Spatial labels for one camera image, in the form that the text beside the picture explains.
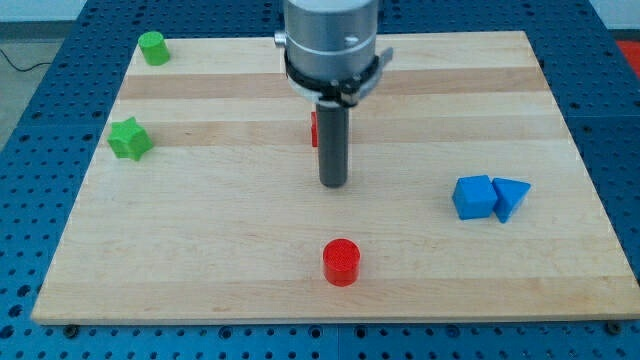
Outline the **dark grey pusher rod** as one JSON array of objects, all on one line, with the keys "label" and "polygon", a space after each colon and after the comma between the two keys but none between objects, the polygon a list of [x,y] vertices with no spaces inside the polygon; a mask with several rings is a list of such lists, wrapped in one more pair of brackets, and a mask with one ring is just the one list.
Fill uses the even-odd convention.
[{"label": "dark grey pusher rod", "polygon": [[343,107],[316,106],[320,182],[343,186],[348,177],[349,112]]}]

